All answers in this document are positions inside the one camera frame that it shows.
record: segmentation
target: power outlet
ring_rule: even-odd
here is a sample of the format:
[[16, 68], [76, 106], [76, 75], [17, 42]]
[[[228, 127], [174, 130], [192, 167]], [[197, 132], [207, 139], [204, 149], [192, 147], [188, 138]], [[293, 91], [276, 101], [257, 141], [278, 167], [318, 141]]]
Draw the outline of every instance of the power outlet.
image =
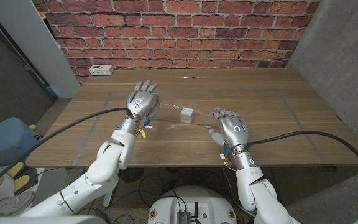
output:
[[114, 68], [112, 65], [92, 65], [89, 71], [91, 75], [111, 75]]

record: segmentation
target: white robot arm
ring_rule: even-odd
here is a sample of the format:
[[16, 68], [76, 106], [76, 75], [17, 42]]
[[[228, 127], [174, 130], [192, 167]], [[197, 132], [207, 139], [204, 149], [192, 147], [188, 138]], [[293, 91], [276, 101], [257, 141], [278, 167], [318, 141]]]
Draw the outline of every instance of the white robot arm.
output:
[[127, 108], [132, 111], [133, 117], [126, 116], [122, 120], [119, 129], [111, 135], [112, 141], [106, 141], [99, 148], [96, 160], [88, 171], [63, 190], [22, 214], [22, 217], [72, 215], [103, 195], [103, 204], [108, 205], [118, 184], [118, 171], [126, 169], [131, 162], [140, 121], [146, 114], [148, 118], [153, 118], [160, 107], [159, 97], [153, 93], [158, 85], [149, 87], [150, 82], [139, 82], [135, 91], [129, 95]]
[[217, 144], [222, 146], [223, 141], [233, 150], [240, 203], [247, 211], [257, 209], [254, 223], [299, 223], [278, 202], [273, 185], [266, 179], [260, 180], [263, 177], [262, 170], [256, 166], [249, 148], [245, 147], [249, 133], [246, 121], [234, 111], [222, 108], [215, 110], [209, 115], [218, 120], [222, 133], [215, 133], [210, 126], [207, 126], [208, 132]]

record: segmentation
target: small box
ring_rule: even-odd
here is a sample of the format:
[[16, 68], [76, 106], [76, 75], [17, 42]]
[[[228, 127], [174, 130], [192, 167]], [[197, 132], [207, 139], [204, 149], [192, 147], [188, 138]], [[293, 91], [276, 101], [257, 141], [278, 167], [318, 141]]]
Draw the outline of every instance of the small box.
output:
[[193, 109], [183, 108], [180, 113], [180, 121], [190, 124], [192, 119], [193, 119]]

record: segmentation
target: brick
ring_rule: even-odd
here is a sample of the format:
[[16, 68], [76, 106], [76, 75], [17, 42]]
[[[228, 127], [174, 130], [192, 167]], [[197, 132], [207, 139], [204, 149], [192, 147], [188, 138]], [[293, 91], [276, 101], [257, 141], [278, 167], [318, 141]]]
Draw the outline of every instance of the brick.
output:
[[46, 2], [46, 3], [49, 7], [49, 11], [51, 11], [51, 12], [64, 12], [65, 11], [63, 6], [58, 2], [50, 1], [50, 2]]
[[123, 26], [124, 16], [122, 15], [105, 15], [95, 14], [92, 15], [92, 20], [98, 26]]
[[[90, 72], [90, 70], [89, 70], [89, 68], [81, 68], [81, 67], [78, 67], [77, 69], [76, 69], [76, 73], [77, 74], [79, 74], [79, 75], [90, 75], [91, 74], [91, 72]], [[77, 78], [77, 80], [79, 81], [79, 82], [84, 82], [84, 79], [85, 78], [88, 78], [89, 76], [75, 76], [75, 78]]]
[[291, 25], [290, 16], [278, 16], [276, 19], [275, 27], [289, 27]]
[[63, 0], [63, 5], [67, 12], [95, 12], [94, 1]]
[[216, 68], [227, 68], [229, 66], [228, 60], [217, 60], [216, 61]]
[[255, 68], [258, 62], [251, 60], [231, 60], [231, 68]]
[[146, 39], [132, 39], [132, 46], [136, 48], [146, 48]]
[[200, 29], [200, 37], [213, 38], [215, 36], [215, 29]]
[[104, 58], [94, 58], [92, 61], [93, 65], [107, 65], [106, 59]]
[[91, 66], [92, 61], [88, 58], [68, 58], [68, 63], [71, 66]]
[[235, 59], [239, 56], [238, 50], [214, 50], [211, 58]]
[[112, 56], [114, 58], [124, 58], [126, 57], [125, 50], [122, 49], [112, 50]]
[[284, 59], [290, 59], [293, 52], [287, 52], [285, 53]]
[[244, 16], [241, 19], [241, 26], [250, 27], [271, 27], [274, 16]]
[[262, 29], [248, 29], [247, 38], [259, 38], [262, 34]]
[[246, 35], [247, 29], [216, 29], [217, 38], [242, 38]]
[[84, 49], [85, 57], [110, 58], [111, 51], [106, 49]]
[[77, 20], [78, 25], [84, 26], [84, 25], [91, 25], [91, 17], [89, 15], [74, 15], [75, 19]]
[[224, 26], [237, 27], [240, 24], [239, 16], [227, 16], [224, 20]]
[[279, 50], [295, 50], [298, 41], [281, 41], [278, 46]]
[[288, 60], [275, 60], [270, 68], [284, 68], [285, 65], [288, 63]]
[[155, 58], [166, 58], [168, 55], [166, 50], [155, 50], [154, 57]]
[[45, 16], [53, 25], [77, 25], [77, 20], [70, 13], [47, 13]]
[[140, 24], [140, 16], [126, 16], [125, 23], [128, 26], [141, 26]]
[[69, 49], [68, 51], [72, 57], [84, 57], [80, 49]]
[[211, 51], [209, 50], [200, 50], [197, 53], [197, 59], [210, 59], [211, 58]]
[[186, 68], [187, 61], [186, 60], [175, 60], [174, 66], [175, 66], [175, 68]]
[[269, 12], [270, 3], [268, 2], [257, 2], [254, 7], [254, 14], [266, 14]]
[[70, 54], [68, 53], [67, 49], [62, 49], [63, 55], [66, 57], [70, 57]]
[[292, 20], [292, 27], [306, 28], [309, 25], [311, 16], [295, 16]]
[[147, 60], [135, 59], [135, 67], [147, 68]]
[[293, 29], [265, 29], [263, 38], [291, 39], [295, 30]]
[[263, 51], [255, 53], [254, 58], [256, 58], [256, 59], [281, 59], [281, 58], [284, 58], [284, 53], [263, 50]]
[[223, 13], [251, 13], [252, 4], [245, 1], [221, 1], [218, 12]]
[[192, 40], [192, 49], [218, 49], [219, 40]]
[[251, 59], [254, 56], [254, 52], [250, 50], [246, 50], [240, 53], [241, 59]]
[[200, 7], [195, 1], [167, 1], [168, 12], [200, 12]]
[[221, 48], [223, 49], [232, 49], [234, 47], [233, 40], [222, 40], [221, 41]]
[[155, 68], [172, 68], [173, 62], [170, 59], [149, 60], [149, 66]]
[[271, 61], [268, 61], [268, 60], [260, 60], [258, 62], [257, 67], [258, 68], [268, 68], [270, 66], [270, 63], [271, 63]]
[[131, 68], [134, 66], [131, 59], [107, 59], [106, 62], [115, 67]]
[[149, 47], [156, 49], [175, 48], [175, 40], [150, 39]]
[[238, 40], [238, 49], [262, 49], [264, 46], [263, 40]]
[[142, 16], [145, 26], [172, 26], [175, 23], [174, 16]]
[[279, 41], [268, 40], [266, 41], [265, 49], [277, 49], [279, 44]]
[[196, 26], [223, 26], [223, 16], [193, 16], [193, 25]]
[[147, 1], [114, 1], [116, 12], [148, 12]]
[[86, 47], [85, 41], [80, 38], [57, 38], [61, 47]]
[[320, 4], [320, 2], [310, 3], [309, 6], [306, 8], [305, 13], [313, 15], [316, 12], [319, 4]]
[[162, 1], [149, 1], [150, 12], [164, 12], [164, 4]]
[[104, 32], [106, 33], [107, 37], [119, 37], [119, 29], [116, 27], [107, 27], [104, 28]]
[[298, 30], [298, 31], [296, 32], [296, 34], [295, 34], [295, 39], [296, 39], [296, 40], [301, 39], [301, 37], [303, 36], [303, 33], [305, 33], [305, 30], [306, 30], [306, 29], [300, 29], [300, 30]]
[[74, 27], [75, 34], [79, 37], [103, 37], [102, 28], [97, 27]]
[[152, 50], [127, 50], [128, 57], [130, 58], [152, 58]]
[[177, 16], [177, 25], [178, 26], [191, 26], [191, 16]]
[[78, 76], [76, 75], [75, 78], [77, 79], [78, 83], [84, 83], [89, 76]]
[[163, 37], [166, 32], [165, 28], [162, 27], [152, 28], [153, 37]]
[[104, 47], [119, 47], [126, 48], [131, 47], [128, 39], [104, 39], [103, 40]]
[[270, 8], [271, 14], [302, 14], [305, 10], [305, 2], [273, 2]]
[[170, 50], [168, 56], [170, 58], [192, 59], [196, 56], [196, 52], [194, 50]]
[[190, 48], [190, 40], [178, 39], [177, 47], [179, 49], [189, 49]]
[[216, 2], [205, 2], [205, 1], [203, 1], [201, 11], [203, 13], [214, 13], [214, 12], [216, 12]]
[[191, 68], [214, 68], [215, 62], [212, 60], [190, 60], [189, 67], [191, 67]]
[[64, 37], [73, 37], [73, 36], [75, 36], [72, 27], [62, 26], [62, 27], [59, 27], [59, 31], [62, 34], [62, 36], [64, 36]]
[[193, 28], [179, 28], [179, 27], [169, 27], [168, 36], [169, 37], [197, 37], [198, 32]]
[[113, 12], [110, 1], [96, 1], [99, 12]]
[[125, 27], [121, 28], [121, 35], [124, 37], [149, 37], [150, 29], [146, 27]]
[[59, 33], [59, 31], [57, 30], [56, 27], [51, 26], [50, 28], [52, 29], [52, 32], [53, 32], [53, 34], [55, 35], [55, 37], [60, 36], [60, 33]]

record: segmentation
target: black cable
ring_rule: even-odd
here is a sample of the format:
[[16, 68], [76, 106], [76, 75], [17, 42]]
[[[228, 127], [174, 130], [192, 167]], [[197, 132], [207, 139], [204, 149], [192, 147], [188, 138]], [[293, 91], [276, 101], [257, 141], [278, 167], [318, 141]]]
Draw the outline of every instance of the black cable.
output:
[[187, 205], [186, 205], [185, 201], [181, 197], [178, 197], [178, 196], [175, 196], [175, 195], [169, 195], [169, 196], [160, 197], [159, 200], [162, 199], [162, 198], [169, 198], [169, 197], [179, 198], [185, 204], [185, 212], [187, 212]]
[[50, 170], [45, 170], [45, 171], [42, 171], [42, 172], [39, 172], [38, 174], [36, 174], [35, 176], [37, 177], [38, 175], [44, 173], [44, 172], [48, 172], [48, 171], [51, 171], [51, 170], [55, 170], [55, 169], [60, 169], [60, 168], [54, 168], [54, 169], [50, 169]]
[[180, 202], [179, 202], [179, 198], [178, 198], [178, 195], [177, 193], [172, 189], [172, 192], [175, 194], [175, 196], [177, 197], [177, 200], [178, 200], [178, 205], [179, 205], [179, 212], [181, 212], [181, 208], [180, 208]]
[[20, 158], [16, 159], [11, 165], [7, 166], [2, 172], [0, 172], [0, 177], [2, 177], [6, 172], [8, 172], [10, 169], [12, 169], [12, 167], [14, 167], [18, 162], [23, 161], [32, 151], [34, 151], [34, 149], [37, 149], [40, 145], [42, 145], [43, 143], [45, 143], [46, 141], [48, 141], [49, 139], [55, 137], [56, 135], [66, 131], [67, 129], [73, 127], [76, 124], [79, 124], [83, 121], [86, 121], [87, 119], [93, 118], [95, 116], [99, 116], [105, 113], [110, 113], [110, 112], [114, 112], [114, 111], [127, 111], [127, 115], [129, 117], [133, 117], [132, 116], [132, 112], [130, 111], [130, 109], [128, 108], [113, 108], [113, 109], [108, 109], [108, 110], [104, 110], [104, 111], [99, 111], [93, 114], [90, 114], [88, 116], [85, 116], [81, 119], [78, 119], [74, 122], [72, 122], [71, 124], [68, 124], [62, 128], [60, 128], [59, 130], [55, 131], [54, 133], [48, 135], [47, 137], [43, 138], [41, 141], [35, 143], [28, 151], [26, 154], [24, 154], [23, 156], [21, 156]]
[[346, 147], [348, 147], [358, 157], [358, 150], [355, 147], [353, 147], [352, 145], [350, 145], [347, 141], [341, 139], [338, 136], [335, 136], [335, 135], [329, 134], [329, 133], [325, 133], [325, 132], [322, 132], [322, 131], [295, 131], [295, 132], [292, 132], [292, 133], [282, 134], [280, 136], [275, 136], [275, 137], [264, 139], [264, 140], [249, 142], [248, 144], [246, 144], [246, 148], [249, 148], [249, 147], [251, 147], [253, 145], [256, 145], [256, 144], [263, 144], [263, 143], [267, 143], [267, 142], [272, 142], [272, 141], [276, 141], [276, 140], [279, 140], [279, 139], [288, 138], [288, 137], [291, 137], [291, 136], [297, 136], [297, 135], [300, 135], [300, 134], [316, 134], [316, 135], [326, 136], [326, 137], [335, 139], [335, 140], [339, 141], [340, 143], [342, 143], [343, 145], [345, 145]]
[[149, 174], [149, 175], [145, 176], [145, 177], [141, 180], [141, 182], [140, 182], [140, 184], [139, 184], [139, 188], [138, 188], [139, 196], [140, 196], [140, 199], [142, 199], [143, 203], [145, 203], [149, 208], [151, 208], [151, 205], [149, 205], [149, 204], [144, 200], [144, 198], [143, 198], [143, 196], [142, 196], [142, 193], [141, 193], [141, 190], [140, 190], [140, 187], [142, 186], [143, 181], [144, 181], [147, 177], [149, 177], [149, 176], [151, 176], [151, 175], [156, 175], [157, 177], [159, 177], [159, 178], [160, 178], [160, 181], [161, 181], [161, 186], [162, 186], [162, 187], [164, 186], [164, 184], [163, 184], [163, 182], [162, 182], [162, 178], [161, 178], [158, 174]]

